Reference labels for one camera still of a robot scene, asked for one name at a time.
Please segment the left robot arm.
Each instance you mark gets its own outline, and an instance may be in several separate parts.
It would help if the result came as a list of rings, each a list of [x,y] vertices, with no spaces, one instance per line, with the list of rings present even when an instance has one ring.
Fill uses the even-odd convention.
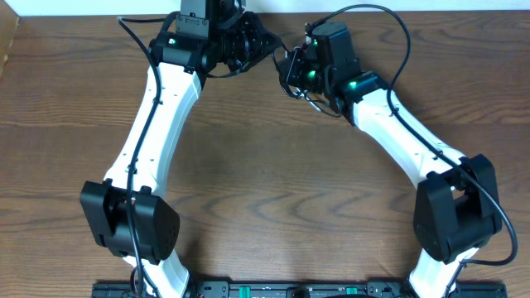
[[[175,249],[180,218],[166,202],[182,128],[218,64],[240,75],[282,42],[243,1],[184,1],[160,26],[142,45],[147,85],[127,140],[79,200],[95,242],[132,266],[132,296],[189,297],[195,290]]]

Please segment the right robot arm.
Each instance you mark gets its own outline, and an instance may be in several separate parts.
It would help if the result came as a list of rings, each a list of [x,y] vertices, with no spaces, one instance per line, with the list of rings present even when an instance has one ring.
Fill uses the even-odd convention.
[[[413,230],[422,251],[408,277],[416,297],[452,297],[461,271],[502,228],[496,174],[483,155],[467,157],[430,132],[373,71],[363,71],[343,22],[306,25],[306,42],[279,64],[280,82],[330,116],[374,139],[417,194]]]

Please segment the wooden panel at left edge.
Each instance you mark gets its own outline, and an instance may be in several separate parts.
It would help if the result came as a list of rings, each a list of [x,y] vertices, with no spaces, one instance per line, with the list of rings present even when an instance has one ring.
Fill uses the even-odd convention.
[[[3,75],[20,17],[5,0],[1,0],[0,10],[0,73]]]

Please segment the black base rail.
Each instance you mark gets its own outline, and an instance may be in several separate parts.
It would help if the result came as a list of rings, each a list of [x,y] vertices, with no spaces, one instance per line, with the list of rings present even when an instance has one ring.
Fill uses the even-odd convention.
[[[366,281],[364,283],[296,284],[236,283],[201,281],[184,294],[185,298],[292,298],[292,297],[413,297],[412,288],[398,281]],[[502,283],[460,283],[450,294],[460,298],[507,298]]]

